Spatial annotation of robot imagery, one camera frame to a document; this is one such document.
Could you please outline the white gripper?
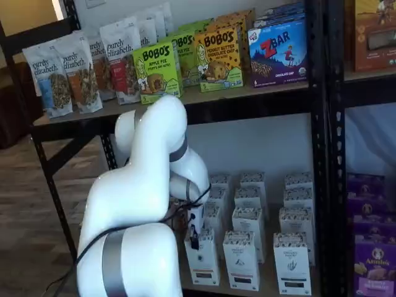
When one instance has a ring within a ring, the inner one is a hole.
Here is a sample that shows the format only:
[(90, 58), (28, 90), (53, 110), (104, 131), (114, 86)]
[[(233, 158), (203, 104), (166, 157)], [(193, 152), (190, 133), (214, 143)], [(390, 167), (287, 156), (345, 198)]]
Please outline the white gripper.
[(189, 230), (189, 239), (192, 249), (199, 249), (199, 234), (204, 226), (204, 206), (198, 205), (195, 207), (190, 207), (187, 210), (187, 223)]

